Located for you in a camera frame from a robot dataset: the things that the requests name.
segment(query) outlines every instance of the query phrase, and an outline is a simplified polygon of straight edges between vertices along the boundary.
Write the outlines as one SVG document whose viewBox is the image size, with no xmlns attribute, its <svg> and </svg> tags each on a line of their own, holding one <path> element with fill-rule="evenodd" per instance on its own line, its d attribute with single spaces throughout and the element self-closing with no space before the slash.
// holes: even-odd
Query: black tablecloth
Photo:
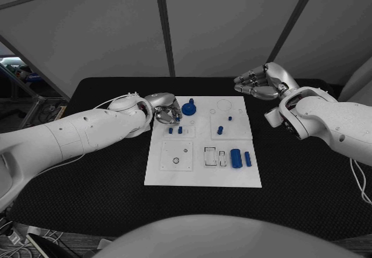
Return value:
<svg viewBox="0 0 372 258">
<path fill-rule="evenodd" d="M 65 115 L 134 91 L 143 97 L 157 92 L 241 96 L 231 78 L 88 78 Z M 261 189 L 144 186 L 150 131 L 35 178 L 9 218 L 54 230 L 104 236 L 120 236 L 156 220 L 186 214 L 248 217 L 328 240 L 371 233 L 372 207 L 361 199 L 349 159 L 322 139 L 299 141 L 283 127 L 270 127 L 264 113 L 278 101 L 244 98 Z"/>
</svg>

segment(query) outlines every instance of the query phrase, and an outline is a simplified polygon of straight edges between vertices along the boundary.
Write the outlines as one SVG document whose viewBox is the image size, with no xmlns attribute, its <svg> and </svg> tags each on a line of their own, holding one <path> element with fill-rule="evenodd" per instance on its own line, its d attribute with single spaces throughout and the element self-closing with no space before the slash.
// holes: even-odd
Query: white board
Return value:
<svg viewBox="0 0 372 258">
<path fill-rule="evenodd" d="M 196 113 L 183 115 L 180 125 L 165 125 L 154 120 L 144 185 L 263 187 L 244 97 L 179 96 L 180 106 L 191 98 Z M 215 148 L 216 166 L 205 166 L 206 147 Z M 232 168 L 232 149 L 241 150 L 241 168 Z M 225 151 L 225 167 L 219 163 L 219 151 Z M 245 163 L 245 152 L 250 152 L 251 167 Z"/>
</svg>

